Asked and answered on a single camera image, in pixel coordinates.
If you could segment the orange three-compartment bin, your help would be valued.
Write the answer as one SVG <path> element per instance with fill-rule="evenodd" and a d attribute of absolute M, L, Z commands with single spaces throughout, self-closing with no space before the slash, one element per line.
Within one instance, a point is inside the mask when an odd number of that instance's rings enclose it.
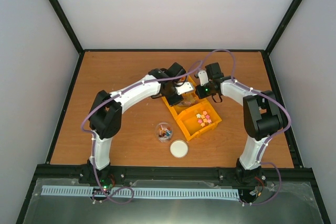
<path fill-rule="evenodd" d="M 165 97 L 162 98 L 164 104 L 170 111 L 177 125 L 180 127 L 184 137 L 187 141 L 194 138 L 199 138 L 202 134 L 215 129 L 218 124 L 222 121 L 221 117 L 217 114 L 211 103 L 206 99 L 199 99 L 195 91 L 183 94 L 183 98 L 188 95 L 193 95 L 198 103 L 191 107 L 180 106 L 180 103 L 175 106 L 169 106 Z M 201 127 L 197 123 L 196 114 L 202 111 L 207 111 L 213 121 L 212 124 Z"/>

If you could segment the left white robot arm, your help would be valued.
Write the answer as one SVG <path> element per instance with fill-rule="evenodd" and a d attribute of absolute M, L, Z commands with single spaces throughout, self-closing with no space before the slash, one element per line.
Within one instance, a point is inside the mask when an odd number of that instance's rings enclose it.
<path fill-rule="evenodd" d="M 88 117 L 89 132 L 92 134 L 91 178 L 97 183 L 108 180 L 110 165 L 110 147 L 113 137 L 121 129 L 122 115 L 130 107 L 146 98 L 164 97 L 169 106 L 183 101 L 180 87 L 187 85 L 188 73 L 178 63 L 168 69 L 153 69 L 139 81 L 119 90 L 108 93 L 104 90 L 97 93 Z"/>

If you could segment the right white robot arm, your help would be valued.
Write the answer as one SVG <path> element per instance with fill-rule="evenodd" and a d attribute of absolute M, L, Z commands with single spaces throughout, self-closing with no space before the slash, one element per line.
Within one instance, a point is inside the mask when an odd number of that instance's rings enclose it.
<path fill-rule="evenodd" d="M 219 63 L 212 63 L 195 75 L 200 83 L 196 95 L 200 98 L 228 97 L 243 107 L 244 128 L 247 141 L 235 168 L 235 178 L 241 185 L 247 185 L 260 174 L 261 159 L 271 136 L 280 131 L 283 121 L 280 109 L 272 91 L 258 91 L 240 83 L 232 76 L 225 76 Z"/>

